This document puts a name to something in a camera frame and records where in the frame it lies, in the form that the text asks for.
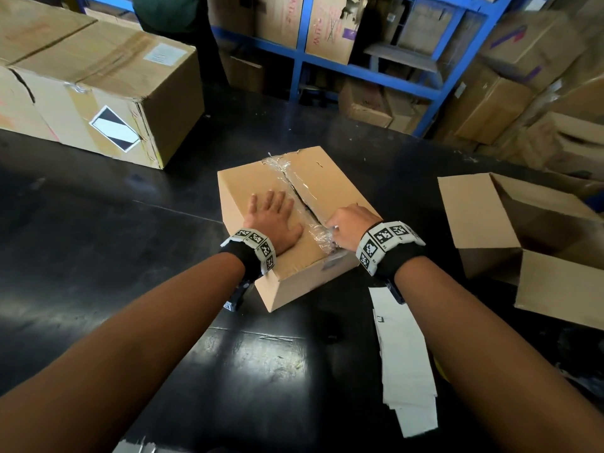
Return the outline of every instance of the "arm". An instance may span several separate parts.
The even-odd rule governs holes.
[[[244,226],[267,235],[278,254],[293,200],[270,192],[250,200]],[[105,321],[40,373],[0,398],[0,439],[11,452],[110,452],[174,367],[210,326],[245,273],[220,253],[160,284]]]
[[[379,221],[358,205],[328,225],[356,250]],[[396,286],[457,393],[508,451],[594,452],[604,449],[604,417],[503,320],[431,260],[397,271]]]

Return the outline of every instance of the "black table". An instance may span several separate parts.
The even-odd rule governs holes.
[[[437,176],[496,171],[547,184],[537,172],[331,110],[210,87],[206,106],[165,171],[0,131],[0,394],[216,251],[227,236],[217,170],[321,145],[384,218],[409,223],[459,280]],[[381,402],[373,285],[357,268],[271,314],[252,291],[240,312],[220,313],[127,439],[199,451],[488,445],[441,379],[441,427],[403,440]],[[508,291],[497,291],[495,309],[534,325],[538,315],[513,310]]]

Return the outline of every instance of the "wristband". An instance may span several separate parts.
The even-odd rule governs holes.
[[[260,261],[260,270],[257,270],[255,261],[250,261],[249,255],[252,254],[246,248],[243,248],[241,244],[250,248],[255,255],[255,258]],[[262,234],[261,232],[254,229],[239,229],[232,236],[228,237],[221,244],[221,252],[230,252],[240,258],[241,262],[245,265],[246,279],[248,276],[251,278],[250,281],[256,281],[260,278],[260,274],[266,275],[274,266],[277,255],[275,253],[275,247],[272,245],[270,239]]]
[[[426,246],[407,224],[400,221],[381,222],[365,232],[356,250],[356,257],[367,272],[374,276],[386,253],[406,243]]]

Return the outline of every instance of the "blue metal shelving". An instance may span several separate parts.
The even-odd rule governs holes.
[[[115,6],[120,9],[126,9],[132,11],[132,2],[130,0],[94,0],[96,2],[105,3],[107,5]],[[305,52],[306,49],[306,38],[308,36],[308,30],[310,25],[310,12],[312,10],[313,0],[304,0],[302,4],[302,14],[300,21],[300,28],[298,31],[298,42],[295,49],[288,48],[270,41],[266,41],[260,38],[253,38],[230,31],[226,31],[221,28],[213,27],[214,34],[216,37],[220,37],[226,40],[230,40],[236,43],[243,43],[245,45],[263,49],[268,52],[277,53],[285,57],[289,57],[294,60],[294,72],[292,75],[292,83],[290,88],[289,99],[296,101],[298,98],[298,88],[300,83],[300,76],[302,73],[303,64],[313,64],[323,68],[327,68],[345,75],[360,78],[366,81],[370,81],[376,84],[380,84],[385,87],[392,87],[393,89],[400,90],[402,92],[410,93],[416,97],[425,98],[431,101],[424,117],[418,124],[417,129],[413,133],[415,136],[423,136],[426,129],[429,127],[430,122],[434,119],[439,108],[442,106],[445,98],[449,95],[450,91],[460,79],[461,75],[468,67],[480,46],[483,44],[495,24],[499,21],[501,16],[505,13],[506,9],[510,5],[512,0],[495,0],[494,2],[488,2],[487,0],[435,0],[443,4],[449,5],[454,10],[454,14],[447,26],[447,29],[443,33],[439,44],[435,48],[431,58],[434,61],[438,61],[447,44],[449,44],[453,37],[456,29],[459,27],[464,15],[467,12],[473,12],[480,14],[484,17],[484,21],[479,27],[474,38],[469,42],[463,56],[457,61],[455,66],[450,70],[446,81],[442,84],[442,87],[436,88],[432,86],[426,86],[393,76],[371,71],[367,68],[363,68],[357,65],[343,65],[330,60],[322,59],[315,55],[311,55]]]

